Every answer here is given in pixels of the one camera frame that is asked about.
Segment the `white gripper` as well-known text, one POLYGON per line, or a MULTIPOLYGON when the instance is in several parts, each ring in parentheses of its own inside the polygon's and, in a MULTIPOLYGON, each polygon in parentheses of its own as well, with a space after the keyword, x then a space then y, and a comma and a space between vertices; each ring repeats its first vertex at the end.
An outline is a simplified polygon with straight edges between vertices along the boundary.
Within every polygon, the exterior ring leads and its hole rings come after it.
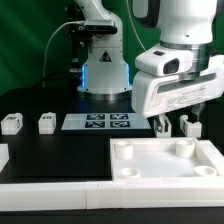
POLYGON ((138 72, 133 81, 132 109, 142 117, 156 116, 156 129, 167 130, 163 113, 192 106, 190 120, 200 120, 205 101, 219 98, 224 93, 224 55, 210 58, 209 67, 200 77, 191 81, 180 81, 178 75, 155 77, 138 72))

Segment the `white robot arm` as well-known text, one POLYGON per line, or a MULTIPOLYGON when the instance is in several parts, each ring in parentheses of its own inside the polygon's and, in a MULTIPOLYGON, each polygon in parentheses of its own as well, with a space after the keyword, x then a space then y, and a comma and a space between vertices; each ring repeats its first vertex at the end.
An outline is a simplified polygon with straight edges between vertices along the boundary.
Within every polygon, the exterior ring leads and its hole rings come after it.
POLYGON ((133 110, 152 117, 160 132, 167 112, 191 107, 195 123, 204 103, 224 93, 223 57, 211 53, 212 24, 224 12, 224 0, 131 0, 136 21, 160 30, 159 43, 136 57, 133 80, 123 59, 121 19, 102 0, 74 1, 84 15, 83 30, 93 36, 80 91, 97 97, 131 91, 133 110))

